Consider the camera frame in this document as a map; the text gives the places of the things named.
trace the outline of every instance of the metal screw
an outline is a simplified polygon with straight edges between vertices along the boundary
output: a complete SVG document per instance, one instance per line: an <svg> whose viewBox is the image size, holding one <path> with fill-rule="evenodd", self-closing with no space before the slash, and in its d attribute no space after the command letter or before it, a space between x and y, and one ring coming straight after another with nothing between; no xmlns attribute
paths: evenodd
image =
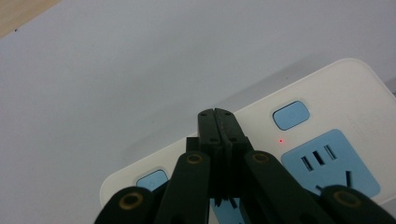
<svg viewBox="0 0 396 224"><path fill-rule="evenodd" d="M270 160L266 155L261 154L261 153L253 154L252 158L255 162L258 162L258 163L267 163Z"/></svg>
<svg viewBox="0 0 396 224"><path fill-rule="evenodd" d="M361 200L349 192L339 190L336 191L332 196L337 202L344 206L351 208L358 208L361 206Z"/></svg>
<svg viewBox="0 0 396 224"><path fill-rule="evenodd" d="M203 161L204 159L202 158L202 156L198 155L198 154L192 154L190 156L187 157L187 162L189 164L199 164Z"/></svg>
<svg viewBox="0 0 396 224"><path fill-rule="evenodd" d="M132 210L140 206L143 202L143 195L137 192L125 194L119 202L120 208L123 210Z"/></svg>

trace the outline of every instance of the light blue switch button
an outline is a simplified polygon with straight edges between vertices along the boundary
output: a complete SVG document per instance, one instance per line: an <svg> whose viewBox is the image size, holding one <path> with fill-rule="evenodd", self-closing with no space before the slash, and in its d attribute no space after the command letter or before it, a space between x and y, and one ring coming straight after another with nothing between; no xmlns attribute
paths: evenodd
<svg viewBox="0 0 396 224"><path fill-rule="evenodd" d="M166 176L163 170L157 170L145 177L139 179L136 183L138 187L149 189L150 191L155 190L162 184L168 181L168 177Z"/></svg>
<svg viewBox="0 0 396 224"><path fill-rule="evenodd" d="M274 121L280 130L286 131L309 119L309 111L300 101L287 105L274 113Z"/></svg>

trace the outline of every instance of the black plastic part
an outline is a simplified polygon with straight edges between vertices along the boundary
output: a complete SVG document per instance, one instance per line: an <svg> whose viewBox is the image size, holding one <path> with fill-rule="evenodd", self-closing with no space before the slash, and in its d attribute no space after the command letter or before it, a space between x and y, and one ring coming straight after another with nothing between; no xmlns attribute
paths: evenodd
<svg viewBox="0 0 396 224"><path fill-rule="evenodd" d="M230 200L240 194L242 158L253 148L234 114L223 109L199 113L198 135L187 139L187 151L198 148L209 155L209 195L220 205L221 200Z"/></svg>
<svg viewBox="0 0 396 224"><path fill-rule="evenodd" d="M189 151L178 158L154 223L207 223L210 158Z"/></svg>
<svg viewBox="0 0 396 224"><path fill-rule="evenodd" d="M248 216L248 222L334 223L274 156L250 151L245 162L247 179L241 200L245 210L261 210L245 213L243 217Z"/></svg>
<svg viewBox="0 0 396 224"><path fill-rule="evenodd" d="M152 223L154 196L148 189L129 187L111 197L95 224Z"/></svg>
<svg viewBox="0 0 396 224"><path fill-rule="evenodd" d="M325 188L319 203L337 223L396 223L389 213L367 196L345 186Z"/></svg>

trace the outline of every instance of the wooden edge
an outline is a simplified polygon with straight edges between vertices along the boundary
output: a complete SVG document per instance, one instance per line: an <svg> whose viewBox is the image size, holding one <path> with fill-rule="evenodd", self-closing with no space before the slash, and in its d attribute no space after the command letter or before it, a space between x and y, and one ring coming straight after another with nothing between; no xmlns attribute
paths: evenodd
<svg viewBox="0 0 396 224"><path fill-rule="evenodd" d="M60 0L0 0L0 38L58 2Z"/></svg>

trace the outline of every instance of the light blue socket panel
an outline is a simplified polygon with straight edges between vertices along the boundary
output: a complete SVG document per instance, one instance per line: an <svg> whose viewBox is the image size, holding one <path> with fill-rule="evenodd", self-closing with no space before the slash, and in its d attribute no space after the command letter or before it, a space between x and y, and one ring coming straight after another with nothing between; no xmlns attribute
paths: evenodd
<svg viewBox="0 0 396 224"><path fill-rule="evenodd" d="M310 114L306 106L302 102L296 101L277 110L274 113L273 118L276 126L280 130L286 131L297 124L308 120L309 116Z"/></svg>
<svg viewBox="0 0 396 224"><path fill-rule="evenodd" d="M380 191L355 149L336 129L283 154L281 160L303 188L316 194L330 185L348 186L368 197Z"/></svg>
<svg viewBox="0 0 396 224"><path fill-rule="evenodd" d="M239 198L234 198L235 203L238 207L233 208L230 201L221 201L221 205L217 207L215 205L215 200L210 199L210 204L212 205L213 211L218 218L219 223L238 223L244 224L245 221L242 218L241 211L239 209Z"/></svg>
<svg viewBox="0 0 396 224"><path fill-rule="evenodd" d="M149 189L154 191L156 188L168 181L168 177L163 170L157 170L143 178L140 178L136 182L136 186L140 188Z"/></svg>

